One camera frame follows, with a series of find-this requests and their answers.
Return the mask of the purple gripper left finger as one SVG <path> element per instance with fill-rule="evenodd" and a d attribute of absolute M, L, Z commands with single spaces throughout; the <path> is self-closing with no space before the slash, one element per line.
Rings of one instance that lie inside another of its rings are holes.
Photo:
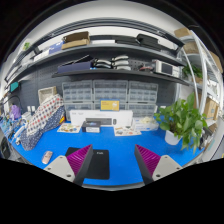
<path fill-rule="evenodd" d="M 68 156 L 58 156 L 44 170 L 81 186 L 87 174 L 92 156 L 92 145 L 88 145 Z"/>

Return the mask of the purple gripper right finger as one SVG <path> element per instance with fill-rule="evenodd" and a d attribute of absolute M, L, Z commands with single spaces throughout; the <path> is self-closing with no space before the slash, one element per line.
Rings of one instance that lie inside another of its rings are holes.
<path fill-rule="evenodd" d="M 170 156 L 159 156 L 140 145 L 135 145 L 134 155 L 145 185 L 182 169 Z"/>

